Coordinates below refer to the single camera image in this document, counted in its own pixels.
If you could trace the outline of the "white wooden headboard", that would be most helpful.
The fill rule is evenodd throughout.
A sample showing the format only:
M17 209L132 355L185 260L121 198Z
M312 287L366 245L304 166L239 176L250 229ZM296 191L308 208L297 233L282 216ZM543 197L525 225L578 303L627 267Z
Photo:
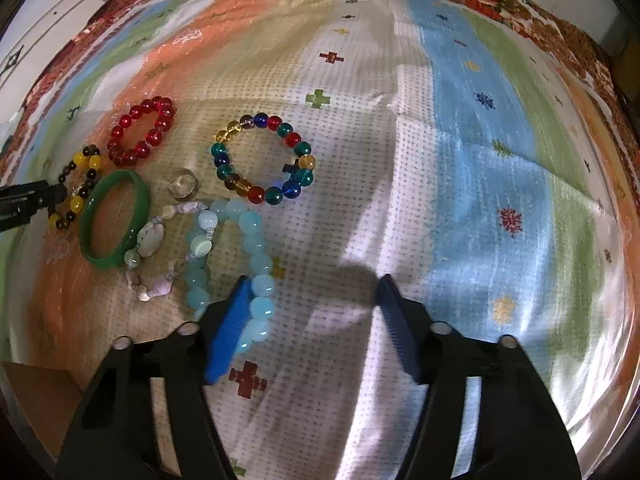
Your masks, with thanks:
M1 60L1 89L24 96L58 50L81 29L106 0L32 0L37 13Z

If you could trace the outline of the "striped colourful mat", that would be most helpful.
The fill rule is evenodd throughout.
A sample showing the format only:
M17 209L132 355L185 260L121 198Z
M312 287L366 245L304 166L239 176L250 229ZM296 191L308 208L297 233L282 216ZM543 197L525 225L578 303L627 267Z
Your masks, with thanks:
M267 388L207 390L251 479L388 479L425 391L401 370L375 279L392 274L466 336L517 336L584 474L638 389L638 181L591 84L508 26L447 0L139 0L29 103L4 183L50 177L131 105L177 109L138 173L151 209L249 112L311 145L316 178L262 205L277 278Z

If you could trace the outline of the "floral brown bedsheet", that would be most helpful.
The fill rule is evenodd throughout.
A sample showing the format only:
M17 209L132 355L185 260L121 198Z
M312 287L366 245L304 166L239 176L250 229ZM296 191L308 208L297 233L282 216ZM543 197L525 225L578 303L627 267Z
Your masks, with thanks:
M125 11L139 0L101 0L80 20L80 29L44 56L47 64L36 70L36 78L18 96L18 108L24 110L49 89L55 77L80 59L99 34L120 20ZM613 79L613 62L586 32L538 6L533 0L447 0L508 26L550 54L575 75L591 84L612 110L614 124L620 129L620 146L629 155L629 167L639 169L639 128L631 123L630 102L622 86Z

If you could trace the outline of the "green jade bangle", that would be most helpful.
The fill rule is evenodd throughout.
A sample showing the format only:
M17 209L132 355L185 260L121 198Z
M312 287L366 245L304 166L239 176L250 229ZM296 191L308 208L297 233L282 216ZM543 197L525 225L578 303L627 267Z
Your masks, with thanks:
M90 195L78 226L82 255L98 269L120 266L149 218L151 193L140 174L117 170Z

